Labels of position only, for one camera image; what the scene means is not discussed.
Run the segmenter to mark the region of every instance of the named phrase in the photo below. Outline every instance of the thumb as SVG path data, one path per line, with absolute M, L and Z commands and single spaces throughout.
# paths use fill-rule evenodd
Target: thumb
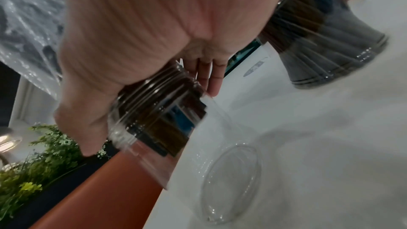
M 61 62 L 62 98 L 54 114 L 59 129 L 74 139 L 84 156 L 96 154 L 108 136 L 107 116 L 121 85 L 100 83 L 103 90 L 89 83 L 77 71 Z

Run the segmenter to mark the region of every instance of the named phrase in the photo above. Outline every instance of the leaves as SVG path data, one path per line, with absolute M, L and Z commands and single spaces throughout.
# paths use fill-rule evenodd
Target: leaves
M 17 210 L 61 176 L 76 169 L 83 160 L 78 145 L 60 132 L 56 125 L 35 125 L 44 134 L 30 145 L 45 145 L 43 153 L 28 156 L 0 170 L 0 221 L 12 218 Z M 98 157 L 106 157 L 105 146 Z

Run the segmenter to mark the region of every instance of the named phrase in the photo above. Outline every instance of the hand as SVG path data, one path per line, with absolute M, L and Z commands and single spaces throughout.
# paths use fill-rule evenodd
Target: hand
M 258 35 L 278 1 L 67 0 L 59 128 L 85 156 L 95 154 L 118 92 L 172 58 L 217 95 L 228 58 Z

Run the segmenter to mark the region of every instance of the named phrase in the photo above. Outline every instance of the table surface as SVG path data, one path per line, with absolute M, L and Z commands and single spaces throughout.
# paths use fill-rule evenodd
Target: table surface
M 278 145 L 273 155 L 287 196 L 278 207 L 255 200 L 265 214 L 256 219 L 243 215 L 252 229 L 271 228 L 272 223 L 278 224 L 275 228 L 316 228 L 315 221 L 355 224 L 349 221 L 356 214 L 371 223 L 369 228 L 406 228 L 407 213 L 392 198 L 407 199 L 399 190 L 407 186 L 407 0 L 355 0 L 351 5 L 359 18 L 390 36 L 388 48 L 365 68 L 299 90 L 277 53 L 265 45 L 225 78 L 215 98 L 248 134 L 260 135 L 257 141 Z M 264 64 L 243 77 L 261 59 Z M 270 171 L 265 170 L 267 178 Z M 270 192 L 262 194 L 270 199 Z M 385 211 L 391 211 L 386 220 L 381 217 Z M 207 227 L 164 190 L 144 226 L 158 228 Z

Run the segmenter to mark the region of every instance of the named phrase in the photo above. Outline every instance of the transparent cup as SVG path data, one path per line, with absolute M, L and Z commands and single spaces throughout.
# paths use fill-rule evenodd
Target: transparent cup
M 119 94 L 109 138 L 208 223 L 234 220 L 259 185 L 256 149 L 177 63 Z

